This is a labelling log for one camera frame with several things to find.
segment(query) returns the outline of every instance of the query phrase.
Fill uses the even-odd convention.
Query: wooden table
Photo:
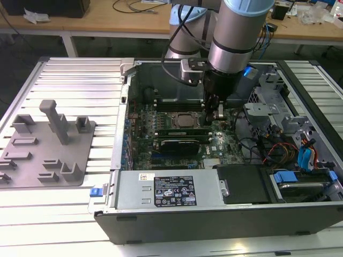
[[[170,5],[156,8],[158,14],[126,14],[113,10],[113,2],[114,0],[91,0],[90,8],[82,19],[51,17],[51,22],[35,25],[23,17],[6,17],[22,34],[61,36],[69,57],[77,57],[73,36],[169,38]],[[136,5],[138,9],[151,6],[153,5]],[[116,7],[120,10],[128,10],[121,2]],[[343,29],[328,22],[321,25],[301,25],[297,17],[286,16],[280,21],[270,19],[270,14],[267,22],[279,26],[273,38],[274,43],[343,46]],[[0,17],[0,33],[14,34],[2,17]]]

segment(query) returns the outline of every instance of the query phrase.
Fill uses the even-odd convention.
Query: black cable
[[[11,104],[10,103],[7,103],[7,102],[5,102],[4,100],[2,100],[1,98],[0,98],[0,102],[2,102],[3,104],[6,104],[6,105],[8,105],[8,106],[10,106]]]
[[[161,65],[162,65],[162,68],[164,69],[164,71],[170,76],[172,77],[173,79],[175,79],[176,81],[186,85],[186,86],[190,86],[190,87],[196,87],[198,86],[198,84],[194,84],[194,83],[189,83],[189,82],[186,82],[186,81],[183,81],[182,79],[174,76],[170,71],[168,71],[168,69],[166,68],[165,66],[165,60],[166,60],[166,55],[167,55],[167,52],[168,52],[168,49],[169,49],[169,46],[170,44],[172,43],[172,41],[174,40],[174,38],[176,37],[176,35],[178,34],[178,32],[181,30],[182,26],[185,24],[186,20],[188,19],[189,15],[191,15],[191,12],[193,11],[194,7],[191,7],[187,13],[187,15],[185,16],[184,20],[181,22],[181,24],[178,26],[178,28],[176,29],[176,31],[173,33],[173,35],[171,36],[171,38],[169,39],[167,45],[166,45],[166,48],[165,50],[163,51],[163,54],[162,54],[162,58],[161,58]]]
[[[254,52],[254,53],[255,53],[256,51],[258,51],[259,49],[261,49],[261,47],[262,47],[262,45],[263,45],[263,43],[264,43],[264,41],[265,41],[265,38],[266,38],[266,29],[265,29],[265,27],[263,27],[263,29],[262,29],[262,34],[261,34],[261,36],[259,37],[258,41],[256,42],[256,44],[255,44],[255,46],[254,46],[254,48],[253,48],[253,52]]]
[[[115,2],[113,3],[113,5],[112,5],[112,8],[113,8],[114,10],[116,10],[117,12],[121,12],[121,13],[141,13],[141,12],[149,11],[149,10],[152,10],[152,9],[155,9],[155,8],[157,8],[157,7],[160,7],[160,6],[163,6],[163,5],[166,5],[166,4],[167,4],[167,3],[165,3],[165,4],[159,4],[159,5],[155,5],[154,7],[151,7],[151,8],[148,8],[148,9],[144,9],[144,10],[139,10],[139,11],[134,11],[134,12],[126,12],[126,11],[122,11],[122,10],[119,10],[119,9],[115,8],[115,5],[116,5],[119,1],[120,1],[120,0],[115,1]]]
[[[23,35],[21,35],[17,30],[16,30],[16,28],[14,28],[13,26],[12,26],[12,24],[9,22],[9,20],[7,20],[7,18],[6,18],[6,16],[5,16],[5,14],[2,12],[2,10],[1,10],[1,8],[0,8],[0,13],[1,13],[1,15],[2,15],[2,17],[4,17],[4,19],[5,19],[5,21],[7,22],[7,24],[27,43],[27,45],[32,49],[32,51],[34,52],[34,53],[36,53],[36,49],[24,38],[24,36]]]
[[[184,7],[184,6],[182,5],[182,7],[179,8],[179,9],[177,10],[177,15],[178,15],[178,21],[179,21],[179,23],[182,22],[181,13],[182,13],[183,7]],[[202,44],[202,43],[207,44],[207,41],[206,41],[206,40],[203,40],[203,39],[198,39],[198,38],[196,38],[196,37],[190,32],[190,30],[187,28],[186,24],[183,25],[183,27],[181,28],[181,30],[182,30],[182,32],[183,32],[186,36],[192,38],[201,48],[203,48],[203,49],[206,50],[206,51],[209,51],[209,48],[207,48],[206,46],[204,46],[204,45]]]

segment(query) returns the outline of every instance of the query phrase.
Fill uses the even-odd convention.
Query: white paper
[[[298,5],[293,5],[292,9],[286,13],[288,16],[296,16],[298,13]]]
[[[140,173],[138,180],[153,181],[154,177],[155,177],[155,173]]]
[[[33,24],[37,24],[37,22],[49,22],[49,16],[44,13],[35,13],[25,10],[24,18],[27,19],[29,22]]]

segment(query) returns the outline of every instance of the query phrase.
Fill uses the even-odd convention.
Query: warning label
[[[193,176],[155,177],[154,190],[156,207],[197,205]]]

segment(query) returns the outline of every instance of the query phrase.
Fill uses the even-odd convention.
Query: workbench
[[[87,115],[97,124],[82,186],[0,190],[1,256],[275,256],[282,251],[303,257],[342,255],[343,223],[309,236],[113,245],[89,213],[88,203],[90,189],[109,182],[122,63],[119,58],[51,58],[38,62],[0,121],[0,154],[13,135],[11,124],[16,114],[47,121],[39,110],[43,99],[54,99],[57,111],[65,113],[69,121]],[[320,66],[306,61],[287,64],[343,136],[343,91]],[[306,115],[292,93],[289,98],[297,112]],[[100,209],[105,196],[95,201]]]
[[[69,57],[77,57],[73,41],[75,36],[91,37],[129,37],[144,39],[168,39],[171,5],[156,8],[158,14],[120,13],[112,8],[113,0],[91,0],[90,8],[82,19],[50,17],[51,22],[31,24],[23,17],[7,16],[9,22],[23,35],[61,36]],[[138,9],[146,9],[151,4],[137,4]],[[124,3],[116,7],[128,10]],[[297,17],[272,20],[267,22],[278,25],[273,43],[298,45],[343,46],[343,29],[325,22],[315,25],[301,25]],[[15,34],[6,21],[0,17],[0,34]]]

